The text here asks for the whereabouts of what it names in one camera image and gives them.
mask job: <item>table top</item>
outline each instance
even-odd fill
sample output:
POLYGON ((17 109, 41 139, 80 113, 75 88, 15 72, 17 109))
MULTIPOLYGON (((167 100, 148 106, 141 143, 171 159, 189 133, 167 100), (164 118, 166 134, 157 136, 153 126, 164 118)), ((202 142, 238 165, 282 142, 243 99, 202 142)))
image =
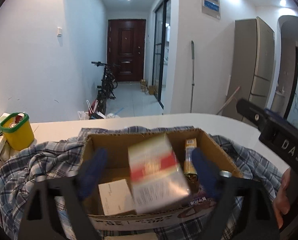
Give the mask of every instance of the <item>table top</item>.
POLYGON ((260 132, 246 124, 231 118, 213 114, 168 114, 115 119, 98 119, 68 122, 32 123, 35 135, 34 143, 59 141, 77 136, 81 128, 103 128, 119 130, 130 126, 143 126, 149 129, 157 127, 194 126, 212 135, 222 135, 251 148, 284 172, 289 166, 274 152, 259 142, 260 132))

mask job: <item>brown wooden door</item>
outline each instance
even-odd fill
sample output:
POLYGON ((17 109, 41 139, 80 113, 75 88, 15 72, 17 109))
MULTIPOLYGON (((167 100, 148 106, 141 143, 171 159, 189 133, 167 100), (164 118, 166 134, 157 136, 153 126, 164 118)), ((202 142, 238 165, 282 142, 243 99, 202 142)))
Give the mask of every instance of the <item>brown wooden door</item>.
POLYGON ((145 20, 109 20, 108 63, 117 81, 140 81, 144 76, 145 20))

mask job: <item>light switch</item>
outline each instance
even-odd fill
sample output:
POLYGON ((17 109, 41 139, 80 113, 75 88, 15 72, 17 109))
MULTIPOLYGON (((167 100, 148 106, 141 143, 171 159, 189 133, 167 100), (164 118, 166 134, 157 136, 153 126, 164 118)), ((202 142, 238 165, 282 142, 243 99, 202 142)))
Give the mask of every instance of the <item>light switch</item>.
POLYGON ((57 28, 57 36, 58 37, 62 36, 62 28, 60 28, 60 27, 57 28))

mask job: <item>plaid shirt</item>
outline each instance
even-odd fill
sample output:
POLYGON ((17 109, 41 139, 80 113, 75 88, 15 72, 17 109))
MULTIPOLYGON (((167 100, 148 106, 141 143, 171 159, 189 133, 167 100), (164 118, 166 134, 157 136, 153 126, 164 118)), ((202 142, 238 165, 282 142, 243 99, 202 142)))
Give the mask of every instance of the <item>plaid shirt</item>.
MULTIPOLYGON (((0 169, 0 225, 11 239, 17 239, 24 206, 36 178, 46 175, 47 179, 59 178, 67 172, 79 169, 82 147, 89 134, 95 133, 146 133, 168 130, 186 130, 192 127, 156 128, 130 127, 124 130, 83 128, 78 137, 60 142, 45 142, 22 150, 8 160, 0 169)), ((281 173, 257 152, 244 148, 222 136, 212 138, 236 163, 244 178, 256 179, 263 183, 273 200, 280 186, 281 173)), ((236 198, 232 217, 223 232, 224 239, 231 239, 233 229, 241 210, 241 198, 236 198)), ((57 208, 68 238, 74 234, 65 211, 62 197, 57 197, 57 208)), ((100 235, 119 236, 155 232, 159 239, 196 239, 207 222, 208 215, 164 228, 141 231, 99 231, 100 235)))

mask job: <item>yellow trash bin with green rim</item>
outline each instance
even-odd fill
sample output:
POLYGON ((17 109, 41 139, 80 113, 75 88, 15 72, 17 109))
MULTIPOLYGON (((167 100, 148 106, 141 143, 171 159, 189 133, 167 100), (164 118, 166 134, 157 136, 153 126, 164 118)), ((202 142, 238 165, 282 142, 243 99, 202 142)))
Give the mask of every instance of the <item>yellow trash bin with green rim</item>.
POLYGON ((0 129, 7 139, 11 148, 21 151, 34 141, 35 136, 29 123, 29 115, 24 114, 23 119, 15 124, 16 116, 20 113, 9 115, 0 124, 0 129))

